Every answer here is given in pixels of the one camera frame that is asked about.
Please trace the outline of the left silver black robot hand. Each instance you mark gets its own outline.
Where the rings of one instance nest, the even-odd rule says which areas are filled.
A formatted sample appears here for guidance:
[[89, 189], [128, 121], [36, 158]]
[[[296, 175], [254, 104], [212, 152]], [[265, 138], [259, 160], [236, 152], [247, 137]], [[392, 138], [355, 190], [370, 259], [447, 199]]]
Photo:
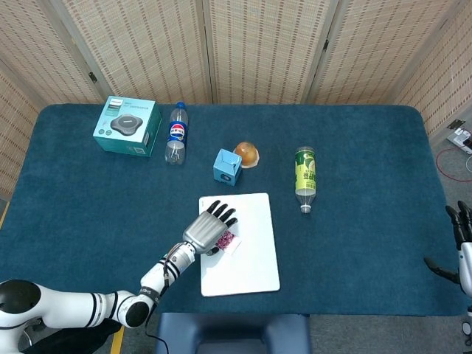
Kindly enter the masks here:
[[183, 241], [192, 245], [196, 254], [218, 253], [218, 240], [237, 223], [234, 213], [235, 208], [228, 208], [228, 204], [220, 200], [214, 201], [184, 230]]

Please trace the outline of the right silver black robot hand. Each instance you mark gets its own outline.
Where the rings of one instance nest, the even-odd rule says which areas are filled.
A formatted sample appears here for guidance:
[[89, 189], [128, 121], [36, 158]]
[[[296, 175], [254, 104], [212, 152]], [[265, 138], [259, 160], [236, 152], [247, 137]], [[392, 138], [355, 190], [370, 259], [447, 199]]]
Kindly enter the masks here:
[[471, 297], [471, 208], [464, 201], [457, 201], [459, 211], [452, 206], [445, 210], [451, 219], [459, 265], [455, 272], [439, 267], [430, 257], [423, 260], [430, 271], [460, 286], [462, 292]]

